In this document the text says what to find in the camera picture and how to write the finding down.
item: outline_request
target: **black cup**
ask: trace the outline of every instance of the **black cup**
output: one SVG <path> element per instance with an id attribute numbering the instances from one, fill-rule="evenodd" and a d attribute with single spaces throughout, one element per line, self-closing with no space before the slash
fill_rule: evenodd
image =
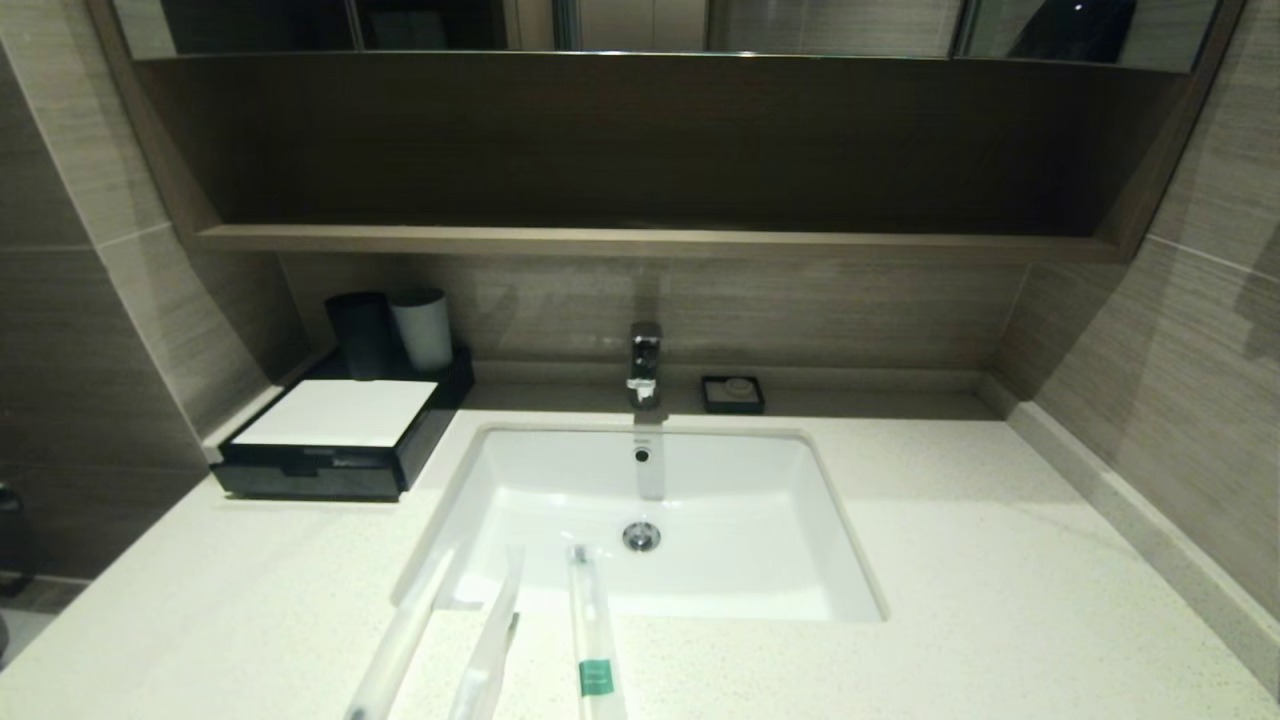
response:
<path id="1" fill-rule="evenodd" d="M 387 296 L 380 292 L 338 295 L 325 300 L 324 309 L 352 379 L 388 377 L 396 356 L 396 331 Z"/>

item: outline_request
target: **green label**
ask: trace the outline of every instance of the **green label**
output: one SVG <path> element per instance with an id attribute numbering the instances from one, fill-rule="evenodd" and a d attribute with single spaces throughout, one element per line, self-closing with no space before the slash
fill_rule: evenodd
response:
<path id="1" fill-rule="evenodd" d="M 577 680 L 582 697 L 613 692 L 613 670 L 608 660 L 584 660 L 577 664 Z"/>

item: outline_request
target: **wooden shelf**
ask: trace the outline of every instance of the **wooden shelf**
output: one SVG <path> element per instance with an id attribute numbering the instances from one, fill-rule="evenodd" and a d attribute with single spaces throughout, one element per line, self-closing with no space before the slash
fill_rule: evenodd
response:
<path id="1" fill-rule="evenodd" d="M 198 250 L 274 252 L 808 258 L 920 263 L 1117 260 L 1114 245 L 1091 237 L 1060 236 L 227 224 L 197 232 L 187 243 Z"/>

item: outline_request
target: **white lid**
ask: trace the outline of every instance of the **white lid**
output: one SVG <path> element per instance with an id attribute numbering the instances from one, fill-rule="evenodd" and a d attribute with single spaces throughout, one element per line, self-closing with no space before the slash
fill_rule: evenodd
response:
<path id="1" fill-rule="evenodd" d="M 393 447 L 436 383 L 303 380 L 232 445 Z"/>

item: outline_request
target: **undermount sink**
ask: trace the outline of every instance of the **undermount sink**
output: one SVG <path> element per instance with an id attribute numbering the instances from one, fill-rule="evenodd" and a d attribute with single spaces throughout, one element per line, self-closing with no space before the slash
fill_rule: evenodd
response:
<path id="1" fill-rule="evenodd" d="M 567 551 L 600 551 L 616 615 L 878 623 L 813 450 L 794 437 L 494 429 L 451 484 L 438 609 L 489 602 L 525 547 L 518 610 L 568 611 Z"/>

